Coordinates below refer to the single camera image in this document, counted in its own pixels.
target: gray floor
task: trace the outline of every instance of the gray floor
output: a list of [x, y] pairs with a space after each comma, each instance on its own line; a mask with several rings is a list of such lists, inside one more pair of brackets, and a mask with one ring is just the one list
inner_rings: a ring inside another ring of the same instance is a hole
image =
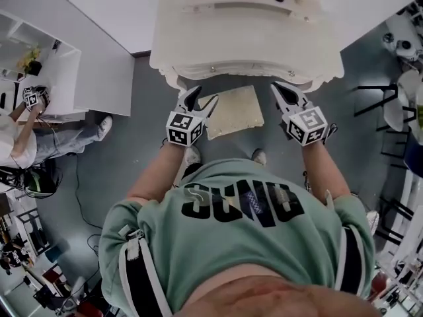
[[[375, 93], [351, 92], [353, 87], [389, 84], [400, 75], [396, 60], [381, 47], [380, 38], [385, 29], [384, 25], [379, 26], [342, 52], [343, 79], [335, 79], [309, 94], [309, 98], [322, 108], [327, 120], [338, 124], [339, 131], [327, 147], [352, 191], [359, 194], [368, 209], [377, 205], [380, 194], [389, 197], [400, 192], [404, 177], [402, 170], [389, 168], [389, 160], [380, 155], [383, 134], [375, 132], [380, 111], [353, 117], [354, 107], [359, 108], [375, 98]], [[248, 157], [261, 147], [268, 154], [271, 172], [302, 184], [301, 150], [297, 143], [287, 141], [278, 126], [280, 113], [270, 94], [270, 81], [269, 78], [231, 76], [202, 81], [204, 95], [254, 85], [265, 125], [210, 142], [203, 135], [198, 147], [205, 162], [223, 157]], [[90, 222], [103, 224], [109, 208], [125, 196], [139, 173], [157, 154], [176, 97], [175, 89], [166, 84], [158, 71], [149, 67], [148, 58], [136, 60], [132, 116], [115, 116], [113, 128], [105, 140], [93, 143], [79, 156], [79, 194], [85, 217]], [[79, 212], [75, 199], [76, 157], [59, 158], [57, 163], [63, 171], [63, 182], [57, 194], [38, 200], [38, 206], [49, 239], [65, 250], [59, 264], [73, 282], [78, 275], [88, 278], [96, 271], [97, 259], [87, 246], [87, 237], [99, 230], [86, 225]], [[90, 242], [95, 245], [97, 241], [92, 238]]]

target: black and white marker cube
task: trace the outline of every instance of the black and white marker cube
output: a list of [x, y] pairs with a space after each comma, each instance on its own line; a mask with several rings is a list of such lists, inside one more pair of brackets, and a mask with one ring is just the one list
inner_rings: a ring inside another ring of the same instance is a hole
[[203, 134], [202, 118], [171, 112], [167, 120], [166, 132], [169, 142], [190, 147]]
[[33, 105], [38, 103], [37, 94], [28, 94], [25, 98], [25, 104], [27, 107], [31, 108]]
[[328, 123], [319, 107], [289, 116], [288, 133], [302, 146], [323, 139]]

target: person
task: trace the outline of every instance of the person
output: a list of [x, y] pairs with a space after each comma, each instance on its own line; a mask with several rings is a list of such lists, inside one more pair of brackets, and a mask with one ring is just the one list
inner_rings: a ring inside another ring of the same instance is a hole
[[17, 125], [25, 110], [22, 102], [8, 116], [0, 116], [0, 166], [26, 169], [46, 159], [67, 153], [82, 153], [86, 145], [102, 141], [112, 127], [112, 117], [107, 116], [100, 125], [89, 125], [79, 130], [33, 130], [38, 116], [45, 109], [43, 103], [32, 107], [25, 125]]
[[[362, 299], [375, 265], [364, 207], [321, 141], [302, 153], [313, 194], [266, 171], [264, 151], [253, 160], [202, 166], [193, 147], [165, 143], [105, 220], [99, 246], [105, 299], [134, 315], [118, 269], [126, 243], [120, 232], [128, 225], [143, 232], [175, 316], [378, 316]], [[189, 166], [173, 187], [183, 159]], [[344, 227], [361, 250], [362, 272], [345, 275], [360, 284], [361, 298], [334, 289], [341, 255], [346, 262], [345, 252], [354, 251], [345, 244], [341, 250]]]
[[8, 242], [1, 253], [0, 266], [6, 271], [7, 275], [11, 274], [11, 269], [20, 266], [34, 265], [26, 248], [20, 238], [16, 238]]

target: tools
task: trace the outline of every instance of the tools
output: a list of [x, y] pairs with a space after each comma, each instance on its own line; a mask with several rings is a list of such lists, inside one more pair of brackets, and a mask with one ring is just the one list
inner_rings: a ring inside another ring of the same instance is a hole
[[194, 105], [200, 92], [201, 87], [196, 86], [179, 97], [176, 108], [171, 112], [166, 124], [169, 142], [190, 147], [203, 134], [203, 127], [214, 111], [219, 97], [215, 95], [197, 111], [194, 110]]
[[279, 81], [270, 87], [282, 113], [281, 126], [289, 139], [294, 138], [304, 147], [318, 140], [324, 143], [337, 131], [334, 123], [328, 127], [321, 109], [314, 107], [299, 88]]
[[46, 108], [50, 103], [50, 95], [46, 86], [24, 88], [22, 91], [22, 99], [24, 100], [26, 109], [29, 112], [33, 106], [40, 102], [43, 102]]

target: white sneaker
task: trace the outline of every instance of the white sneaker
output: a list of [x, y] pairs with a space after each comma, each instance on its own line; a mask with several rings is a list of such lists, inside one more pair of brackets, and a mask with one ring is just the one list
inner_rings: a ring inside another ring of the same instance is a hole
[[266, 166], [267, 164], [266, 153], [264, 152], [263, 149], [258, 148], [252, 154], [251, 160], [253, 160], [255, 163], [261, 164], [262, 166]]
[[201, 163], [200, 151], [193, 145], [191, 147], [186, 148], [184, 154], [184, 162], [186, 164], [186, 167], [189, 167], [191, 164], [194, 163]]
[[112, 128], [113, 118], [112, 116], [108, 115], [104, 120], [101, 121], [100, 125], [98, 126], [98, 140], [102, 141], [107, 133]]

